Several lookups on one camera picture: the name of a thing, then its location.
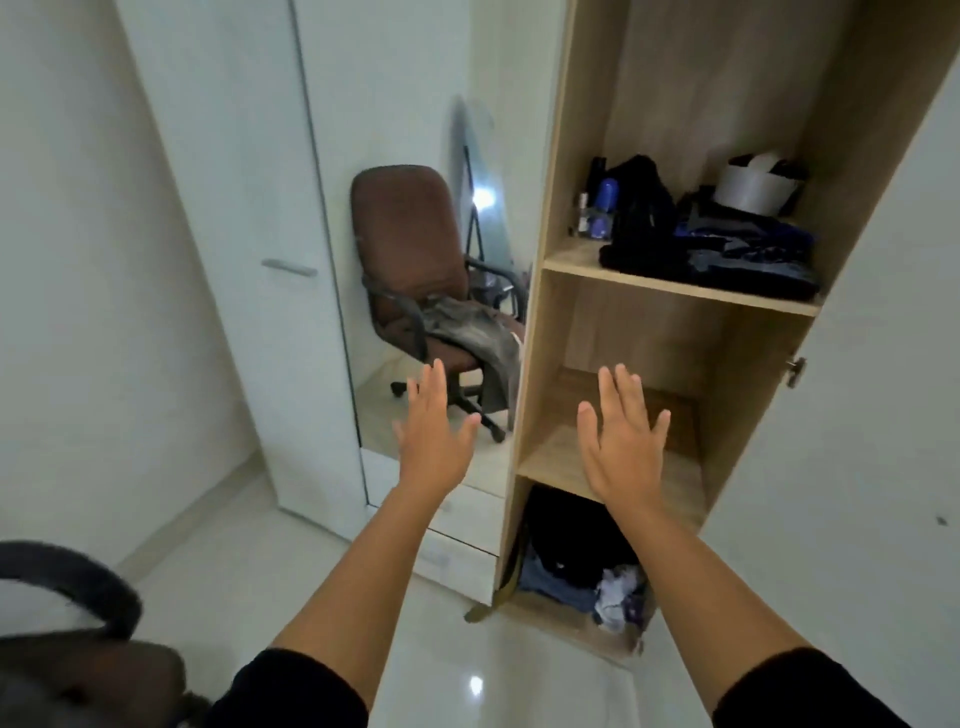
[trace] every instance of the chair armrest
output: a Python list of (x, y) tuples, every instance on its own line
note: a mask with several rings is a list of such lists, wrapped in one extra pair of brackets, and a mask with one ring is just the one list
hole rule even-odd
[(495, 276), (500, 276), (503, 279), (506, 279), (514, 287), (514, 296), (516, 297), (516, 319), (522, 324), (526, 323), (527, 320), (527, 289), (523, 287), (523, 284), (520, 282), (520, 276), (514, 273), (511, 270), (506, 268), (501, 268), (497, 265), (490, 265), (486, 260), (478, 260), (472, 255), (464, 255), (464, 262), (472, 267), (481, 271), (487, 271), (487, 273), (493, 273)]
[(117, 574), (83, 554), (35, 541), (0, 543), (0, 579), (42, 587), (102, 619), (105, 637), (128, 640), (140, 622), (140, 597)]
[(366, 273), (361, 278), (361, 281), (363, 282), (363, 287), (367, 289), (370, 295), (380, 296), (381, 298), (393, 301), (396, 307), (403, 312), (403, 315), (410, 319), (410, 323), (414, 329), (414, 356), (419, 361), (426, 362), (426, 326), (423, 323), (423, 312), (420, 310), (417, 302), (409, 296), (404, 296), (401, 293), (397, 293), (381, 285)]

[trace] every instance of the wardrobe shelf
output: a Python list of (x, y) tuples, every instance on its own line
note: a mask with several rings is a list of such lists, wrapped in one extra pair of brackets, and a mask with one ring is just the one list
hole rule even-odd
[(627, 273), (603, 268), (599, 262), (600, 247), (604, 243), (581, 238), (570, 238), (559, 250), (548, 253), (543, 260), (543, 268), (557, 273), (566, 273), (583, 278), (608, 280), (612, 283), (622, 283), (640, 288), (651, 288), (657, 291), (676, 293), (681, 296), (692, 296), (699, 299), (710, 299), (723, 303), (737, 303), (753, 308), (768, 308), (772, 311), (792, 313), (797, 316), (815, 318), (820, 313), (817, 303), (802, 303), (786, 299), (771, 299), (765, 296), (754, 296), (747, 293), (734, 293), (718, 288), (706, 288), (690, 283), (677, 283), (673, 280), (632, 276)]
[(601, 629), (585, 615), (546, 596), (516, 592), (500, 608), (505, 615), (529, 624), (593, 654), (628, 667), (636, 653), (640, 632), (633, 625), (619, 635)]
[[(596, 374), (561, 369), (544, 407), (534, 421), (532, 445), (520, 459), (517, 474), (575, 496), (597, 500), (584, 474), (577, 443), (577, 405), (587, 400), (600, 413)], [(663, 497), (667, 508), (691, 530), (707, 517), (699, 448), (696, 403), (656, 390), (645, 393), (647, 411), (655, 418), (671, 411), (670, 435), (663, 457)]]

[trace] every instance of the black sleeve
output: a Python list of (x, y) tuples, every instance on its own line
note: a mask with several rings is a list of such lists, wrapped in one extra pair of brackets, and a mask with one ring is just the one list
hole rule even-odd
[(337, 673), (286, 649), (268, 649), (233, 678), (206, 728), (366, 728), (367, 706)]
[(740, 726), (905, 726), (827, 655), (803, 647), (772, 657), (740, 678), (713, 712), (716, 728)]

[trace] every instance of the hand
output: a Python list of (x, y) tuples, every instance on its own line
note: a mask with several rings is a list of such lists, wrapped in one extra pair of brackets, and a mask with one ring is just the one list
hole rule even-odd
[(472, 414), (460, 431), (446, 417), (446, 372), (437, 359), (423, 365), (420, 382), (407, 378), (407, 421), (394, 423), (400, 444), (399, 488), (436, 500), (439, 507), (467, 474), (480, 415)]
[(582, 401), (577, 410), (580, 454), (590, 489), (614, 517), (624, 509), (661, 509), (660, 475), (670, 411), (660, 412), (651, 428), (640, 377), (631, 375), (623, 364), (616, 365), (615, 380), (607, 367), (597, 378), (603, 433), (597, 434), (592, 404)]

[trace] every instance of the wardrobe handle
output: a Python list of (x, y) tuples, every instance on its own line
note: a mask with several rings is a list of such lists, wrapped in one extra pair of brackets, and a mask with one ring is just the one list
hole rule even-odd
[(295, 276), (304, 276), (305, 278), (315, 278), (317, 276), (316, 268), (309, 268), (305, 265), (299, 265), (298, 263), (290, 263), (286, 260), (279, 260), (275, 257), (265, 257), (260, 261), (260, 265), (265, 268), (274, 268), (278, 271), (286, 271), (287, 273), (292, 273)]

